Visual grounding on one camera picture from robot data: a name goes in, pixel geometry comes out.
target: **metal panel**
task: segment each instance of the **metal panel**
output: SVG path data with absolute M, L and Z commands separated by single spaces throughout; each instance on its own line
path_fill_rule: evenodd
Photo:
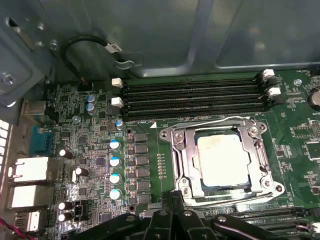
M 318 0 L 29 0 L 63 39 L 117 43 L 140 77 L 256 71 L 318 64 Z M 73 48 L 82 71 L 118 75 L 91 43 Z

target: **red wire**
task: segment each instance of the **red wire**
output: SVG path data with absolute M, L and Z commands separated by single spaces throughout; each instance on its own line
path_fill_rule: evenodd
M 6 226 L 8 229 L 14 231 L 16 234 L 18 234 L 21 238 L 23 239 L 27 239 L 27 240 L 35 240 L 34 237 L 32 236 L 27 236 L 25 233 L 23 233 L 19 228 L 17 228 L 16 226 L 12 225 L 12 224 L 8 224 L 6 223 L 5 220 L 3 220 L 2 218 L 0 218 L 0 224 Z

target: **green circuit board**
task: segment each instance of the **green circuit board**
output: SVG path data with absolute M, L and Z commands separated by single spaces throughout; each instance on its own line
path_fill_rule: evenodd
M 192 81 L 213 81 L 235 78 L 252 78 L 256 73 L 216 74 L 188 77 L 161 77 L 128 80 L 129 85 L 146 85 L 157 83 L 175 83 L 183 78 Z M 285 103 L 277 105 L 268 112 L 243 113 L 237 116 L 250 116 L 252 119 L 267 125 L 267 132 L 262 137 L 272 175 L 275 181 L 282 183 L 285 193 L 265 204 L 248 205 L 245 211 L 267 210 L 288 207 L 320 207 L 320 112 L 311 109 L 307 103 L 307 96 L 312 89 L 320 86 L 320 77 L 310 77 L 307 70 L 277 71 L 277 79 Z M 297 86 L 294 80 L 302 80 Z M 126 122 L 122 130 L 116 129 L 118 119 L 108 116 L 109 86 L 104 82 L 93 83 L 92 91 L 78 92 L 76 84 L 51 86 L 47 90 L 48 99 L 60 113 L 59 123 L 53 129 L 53 145 L 51 156 L 58 158 L 61 149 L 73 152 L 74 159 L 65 160 L 63 183 L 55 185 L 55 203 L 61 201 L 87 201 L 88 220 L 81 223 L 66 222 L 59 229 L 49 230 L 49 239 L 54 239 L 58 233 L 70 229 L 78 232 L 85 231 L 102 222 L 102 215 L 114 218 L 128 212 L 129 198 L 136 198 L 137 191 L 130 191 L 129 185 L 136 182 L 127 178 L 130 168 L 127 162 L 131 157 L 127 154 L 131 148 L 128 139 L 134 134 L 146 134 L 149 163 L 150 203 L 138 204 L 134 212 L 143 214 L 145 210 L 161 207 L 161 194 L 174 189 L 173 165 L 171 148 L 168 142 L 160 139 L 159 133 L 163 128 L 182 122 L 196 122 L 222 119 L 224 116 L 198 116 L 172 119 L 139 120 Z M 97 113 L 89 115 L 85 110 L 86 96 L 94 94 L 97 101 Z M 80 123 L 72 123 L 73 116 L 80 116 Z M 108 145 L 111 140 L 121 143 L 119 151 L 110 151 Z M 105 162 L 97 165 L 97 158 L 104 158 Z M 121 166 L 109 166 L 111 157 L 121 159 Z M 71 182 L 72 170 L 76 167 L 87 168 L 88 177 L 81 177 L 77 183 Z M 109 182 L 109 176 L 118 173 L 122 177 L 122 184 L 117 186 Z M 79 189 L 85 188 L 85 193 L 79 194 Z M 114 201 L 109 193 L 113 188 L 122 192 L 122 198 Z M 51 224 L 57 219 L 57 205 L 51 207 Z M 203 210 L 206 216 L 213 213 L 232 212 L 231 207 Z

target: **cpu socket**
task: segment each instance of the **cpu socket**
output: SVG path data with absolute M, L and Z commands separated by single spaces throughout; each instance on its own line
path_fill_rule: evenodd
M 285 188 L 273 180 L 265 151 L 266 130 L 263 122 L 240 116 L 163 129 L 185 206 L 265 203 L 281 195 Z

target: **black cable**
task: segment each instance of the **black cable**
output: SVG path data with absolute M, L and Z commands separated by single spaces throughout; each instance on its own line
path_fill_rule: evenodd
M 60 57 L 64 63 L 64 65 L 78 78 L 80 79 L 82 82 L 87 82 L 86 79 L 81 76 L 81 74 L 79 73 L 78 69 L 75 67 L 75 65 L 72 64 L 72 62 L 70 62 L 68 60 L 68 57 L 67 57 L 67 50 L 68 48 L 73 45 L 73 44 L 76 44 L 76 43 L 79 43 L 79 42 L 83 42 L 83 41 L 88 41 L 88 42 L 93 42 L 93 43 L 97 43 L 103 47 L 106 47 L 108 45 L 108 42 L 106 40 L 104 40 L 103 38 L 101 37 L 98 37 L 98 36 L 94 36 L 94 35 L 80 35 L 80 36 L 75 36 L 75 37 L 72 37 L 70 38 L 69 40 L 67 40 L 60 48 Z M 117 52 L 114 52 L 112 53 L 112 56 L 113 58 L 116 60 L 116 61 L 121 61 L 121 56 L 117 53 Z

